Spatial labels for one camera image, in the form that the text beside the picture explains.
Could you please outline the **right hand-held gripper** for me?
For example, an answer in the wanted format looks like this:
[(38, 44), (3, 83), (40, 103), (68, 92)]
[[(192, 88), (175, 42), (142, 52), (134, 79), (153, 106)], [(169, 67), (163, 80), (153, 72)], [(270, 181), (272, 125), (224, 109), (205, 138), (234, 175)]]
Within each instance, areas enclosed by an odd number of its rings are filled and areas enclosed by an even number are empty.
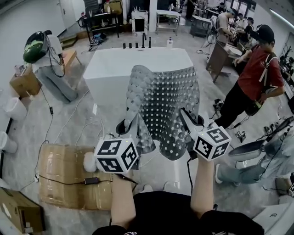
[(226, 153), (231, 137), (222, 126), (210, 124), (207, 113), (198, 114), (197, 124), (184, 108), (180, 109), (180, 117), (185, 130), (194, 140), (192, 149), (199, 156), (209, 162)]

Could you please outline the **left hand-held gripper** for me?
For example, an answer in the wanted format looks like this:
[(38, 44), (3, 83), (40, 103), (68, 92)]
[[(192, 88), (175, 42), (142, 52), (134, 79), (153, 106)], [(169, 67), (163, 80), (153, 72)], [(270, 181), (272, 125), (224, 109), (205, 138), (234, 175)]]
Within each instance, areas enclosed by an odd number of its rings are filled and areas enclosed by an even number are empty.
[[(121, 136), (129, 132), (130, 126), (125, 119), (116, 126), (116, 133)], [(126, 174), (139, 169), (140, 151), (137, 150), (138, 139), (128, 135), (126, 138), (114, 138), (108, 134), (101, 137), (94, 151), (97, 169), (104, 173)]]

